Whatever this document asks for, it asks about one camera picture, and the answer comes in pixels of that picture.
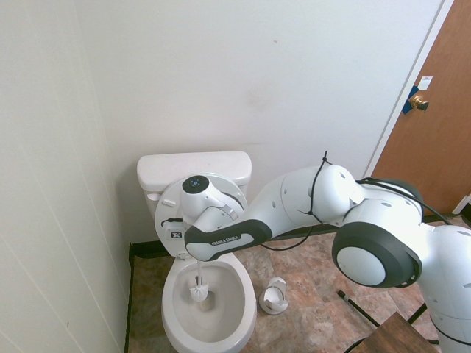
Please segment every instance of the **wooden stool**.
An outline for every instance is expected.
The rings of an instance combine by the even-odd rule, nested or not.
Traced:
[[[399,313],[394,313],[352,352],[436,353],[436,350]]]

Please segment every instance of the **door knob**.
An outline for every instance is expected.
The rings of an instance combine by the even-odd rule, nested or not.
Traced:
[[[415,96],[409,99],[409,102],[411,103],[411,107],[414,109],[418,110],[423,110],[424,112],[428,108],[428,102],[423,100],[424,97],[422,96]]]

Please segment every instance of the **robotic arm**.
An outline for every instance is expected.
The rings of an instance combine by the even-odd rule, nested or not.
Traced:
[[[280,176],[246,210],[203,176],[187,179],[180,195],[185,246],[196,259],[215,260],[293,229],[333,225],[339,228],[333,261],[345,276],[376,288],[418,282],[442,351],[470,353],[471,231],[423,224],[419,198],[404,182],[361,184],[338,165]]]

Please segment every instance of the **toilet tank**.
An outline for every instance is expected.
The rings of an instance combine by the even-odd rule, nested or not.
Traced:
[[[199,173],[221,174],[231,179],[246,196],[252,175],[252,161],[247,153],[241,151],[154,154],[142,157],[138,162],[138,179],[152,218],[160,196],[171,183]]]

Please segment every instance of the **franka emika logo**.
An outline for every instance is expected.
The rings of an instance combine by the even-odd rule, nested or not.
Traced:
[[[232,237],[228,237],[228,238],[225,238],[225,239],[221,239],[221,240],[218,240],[218,241],[213,241],[211,242],[210,244],[212,246],[216,246],[216,245],[221,245],[221,244],[226,244],[226,243],[230,243],[231,241],[234,241],[234,240],[239,240],[241,237],[239,235],[234,235]]]

